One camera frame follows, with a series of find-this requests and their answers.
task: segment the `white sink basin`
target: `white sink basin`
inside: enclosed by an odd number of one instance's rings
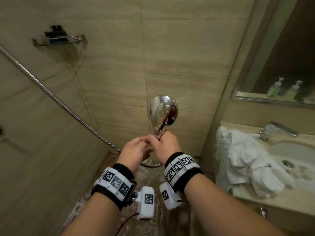
[[[280,142],[269,147],[269,154],[299,186],[315,192],[315,147]]]

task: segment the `hand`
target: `hand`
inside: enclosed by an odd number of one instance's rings
[[[166,131],[159,141],[155,136],[148,135],[149,142],[153,146],[157,158],[165,166],[168,158],[175,152],[181,152],[181,147],[174,134]]]
[[[117,163],[123,164],[131,170],[134,177],[137,175],[140,163],[150,157],[153,149],[146,149],[151,146],[148,137],[137,137],[126,143],[121,151]]]

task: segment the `chrome shower head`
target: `chrome shower head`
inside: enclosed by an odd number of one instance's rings
[[[160,139],[166,131],[166,126],[172,125],[176,120],[178,107],[171,97],[158,95],[151,100],[147,114],[152,123],[155,137]]]

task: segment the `person's right hand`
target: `person's right hand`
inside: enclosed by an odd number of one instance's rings
[[[168,158],[175,152],[181,152],[181,147],[174,134],[166,131],[159,141],[155,136],[149,134],[149,141],[153,146],[158,160],[165,166]]]

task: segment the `person's left hand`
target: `person's left hand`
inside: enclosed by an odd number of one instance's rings
[[[151,146],[148,137],[137,137],[126,143],[117,163],[123,164],[128,167],[133,173],[134,177],[137,175],[140,163],[150,157],[150,153],[153,149],[146,149]]]

